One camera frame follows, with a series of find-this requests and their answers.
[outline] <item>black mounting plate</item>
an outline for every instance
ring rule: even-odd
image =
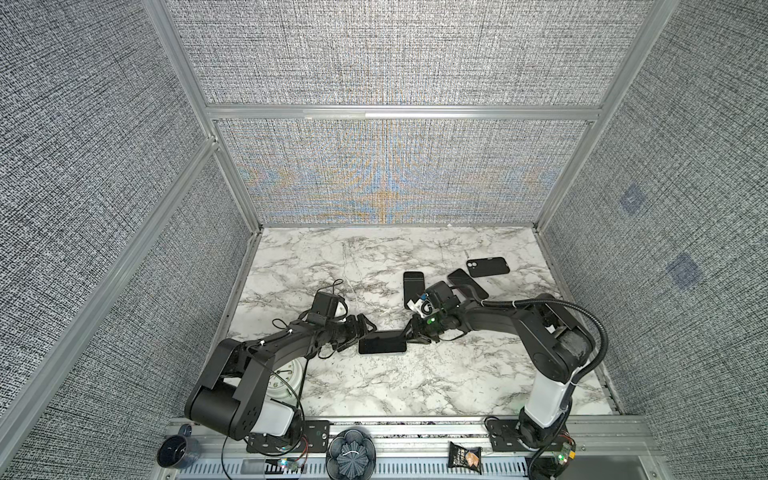
[[[488,419],[485,421],[488,430],[488,439],[494,452],[528,452],[519,441],[518,420]],[[547,452],[556,452],[563,448],[563,442],[556,442],[546,449]]]
[[[306,420],[304,422],[304,436],[310,444],[310,453],[325,453],[328,449],[328,441],[331,431],[331,422],[328,420]],[[254,434],[247,437],[246,452],[259,453],[262,452],[277,452],[280,447],[283,447],[285,442],[280,440],[279,437],[273,437],[271,435]],[[289,453],[301,453],[304,451],[304,441],[299,442]]]

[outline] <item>gray panel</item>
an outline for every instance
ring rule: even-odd
[[[650,0],[169,0],[207,100],[597,104]]]
[[[581,121],[222,120],[265,223],[532,222]]]
[[[768,4],[684,0],[545,231],[678,479],[765,478]]]
[[[3,9],[0,412],[201,140],[140,2]]]
[[[146,478],[249,236],[212,158],[2,478]]]

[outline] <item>clock face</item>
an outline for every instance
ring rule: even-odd
[[[299,359],[291,360],[290,362],[281,366],[279,369],[275,369],[275,373],[283,377],[283,380],[288,382],[288,384],[297,394],[299,393],[299,385],[301,384],[301,377],[303,372],[304,368],[302,367]],[[286,399],[293,397],[293,394],[290,392],[288,387],[286,387],[285,384],[275,375],[270,376],[270,383],[266,387],[266,394],[273,399]]]

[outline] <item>clock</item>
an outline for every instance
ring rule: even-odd
[[[288,382],[294,392],[299,395],[299,387],[301,386],[301,379],[304,375],[304,366],[300,359],[293,359],[279,369],[274,369],[275,373],[283,380]],[[278,379],[275,375],[270,375],[270,382],[266,386],[266,396],[269,396],[275,400],[291,399],[293,394],[290,392],[285,383]]]

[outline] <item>snack package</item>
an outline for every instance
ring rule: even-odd
[[[465,449],[461,445],[450,442],[448,449],[448,468],[464,467],[474,470],[482,475],[482,447],[476,449]]]

